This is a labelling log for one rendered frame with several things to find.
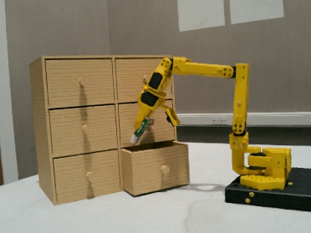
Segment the tan cardboard drawer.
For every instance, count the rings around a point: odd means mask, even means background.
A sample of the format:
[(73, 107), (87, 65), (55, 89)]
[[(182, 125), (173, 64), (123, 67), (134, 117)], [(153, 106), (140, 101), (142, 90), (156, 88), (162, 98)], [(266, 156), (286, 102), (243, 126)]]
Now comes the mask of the tan cardboard drawer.
[(55, 157), (53, 165), (57, 202), (120, 190), (117, 149)]
[(190, 183), (188, 144), (167, 140), (120, 151), (123, 186), (132, 195)]
[(48, 116), (52, 154), (117, 145), (113, 104), (53, 108)]
[[(166, 100), (164, 105), (172, 108), (172, 100)], [(140, 104), (136, 102), (118, 103), (120, 145), (133, 144), (130, 142), (135, 132), (135, 119), (140, 109)], [(174, 137), (174, 127), (167, 121), (165, 110), (158, 107), (151, 115), (150, 123), (145, 132), (140, 137), (139, 142), (156, 139), (167, 139)]]
[(45, 60), (45, 71), (48, 106), (115, 101), (111, 59)]
[[(115, 59), (117, 100), (138, 99), (150, 76), (162, 59)], [(171, 94), (171, 80), (163, 90), (166, 97)]]

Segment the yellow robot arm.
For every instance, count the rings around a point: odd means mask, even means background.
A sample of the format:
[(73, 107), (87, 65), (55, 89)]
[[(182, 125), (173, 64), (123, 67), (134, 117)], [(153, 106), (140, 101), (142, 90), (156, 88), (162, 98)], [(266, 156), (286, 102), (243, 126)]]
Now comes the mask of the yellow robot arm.
[[(186, 63), (187, 62), (187, 63)], [(232, 150), (232, 170), (241, 177), (241, 185), (257, 190), (283, 190), (288, 180), (286, 148), (263, 148), (248, 146), (247, 101), (249, 65), (236, 63), (236, 66), (192, 63), (188, 58), (163, 58), (158, 68), (152, 72), (146, 85), (149, 89), (161, 92), (167, 88), (173, 74), (204, 75), (225, 79), (235, 79), (232, 130), (229, 135)], [(246, 116), (245, 116), (246, 115)], [(234, 144), (235, 143), (235, 144)], [(245, 166), (244, 154), (247, 156)], [(264, 176), (263, 176), (264, 175)]]

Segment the tan wooden chest of drawers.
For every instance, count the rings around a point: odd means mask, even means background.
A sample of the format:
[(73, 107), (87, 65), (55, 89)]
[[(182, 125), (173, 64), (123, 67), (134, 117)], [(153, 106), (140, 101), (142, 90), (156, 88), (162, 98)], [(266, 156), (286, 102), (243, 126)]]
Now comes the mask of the tan wooden chest of drawers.
[[(138, 99), (126, 99), (117, 100), (116, 89), (116, 76), (115, 76), (115, 59), (147, 59), (147, 58), (172, 58), (172, 55), (55, 55), (55, 56), (41, 56), (29, 64), (30, 71), (30, 83), (33, 105), (33, 125), (35, 134), (35, 144), (38, 162), (38, 178), (39, 187), (44, 194), (49, 198), (53, 205), (62, 205), (79, 200), (86, 200), (102, 195), (109, 195), (121, 191), (125, 191), (123, 186), (122, 164), (121, 164), (121, 151), (120, 148), (128, 147), (139, 144), (149, 144), (155, 142), (161, 142), (166, 140), (173, 140), (177, 142), (176, 138), (176, 126), (174, 126), (174, 137), (167, 139), (156, 139), (151, 141), (139, 142), (136, 144), (123, 144), (120, 145), (120, 127), (119, 127), (119, 115), (118, 115), (118, 103), (136, 102)], [(46, 71), (45, 60), (82, 60), (82, 59), (111, 59), (112, 60), (112, 74), (113, 74), (113, 86), (114, 86), (114, 100), (104, 102), (82, 103), (82, 104), (61, 104), (61, 105), (49, 105), (47, 95), (46, 84)], [(49, 127), (48, 109), (96, 105), (96, 104), (113, 104), (115, 106), (115, 123), (116, 123), (116, 136), (117, 145), (99, 149), (88, 149), (64, 154), (52, 154), (51, 136)], [(97, 195), (90, 195), (78, 199), (66, 200), (57, 202), (56, 191), (54, 183), (54, 165), (53, 158), (72, 155), (83, 154), (95, 151), (101, 151), (106, 149), (118, 150), (119, 172), (120, 172), (120, 190), (113, 190)]]

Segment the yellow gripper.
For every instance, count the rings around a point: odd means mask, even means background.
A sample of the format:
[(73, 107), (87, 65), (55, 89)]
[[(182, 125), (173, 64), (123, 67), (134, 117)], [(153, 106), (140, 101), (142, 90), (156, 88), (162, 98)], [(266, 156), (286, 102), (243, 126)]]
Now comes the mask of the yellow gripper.
[(137, 103), (140, 104), (140, 109), (135, 119), (135, 130), (142, 125), (145, 117), (150, 118), (158, 107), (165, 110), (167, 115), (166, 119), (173, 127), (181, 123), (176, 116), (174, 109), (164, 105), (166, 99), (165, 92), (156, 92), (153, 89), (146, 87), (146, 85), (144, 85), (143, 88), (144, 90), (139, 93), (137, 101)]

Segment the white eraser with green sleeve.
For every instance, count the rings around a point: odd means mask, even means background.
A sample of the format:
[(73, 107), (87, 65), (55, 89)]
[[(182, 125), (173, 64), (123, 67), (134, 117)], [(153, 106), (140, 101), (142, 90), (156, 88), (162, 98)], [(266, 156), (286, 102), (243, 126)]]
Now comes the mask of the white eraser with green sleeve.
[(147, 128), (150, 121), (151, 121), (151, 119), (145, 117), (144, 121), (142, 122), (142, 125), (134, 132), (132, 138), (130, 139), (131, 143), (133, 143), (133, 144), (138, 143), (138, 141), (140, 140), (140, 137), (145, 132), (145, 129)]

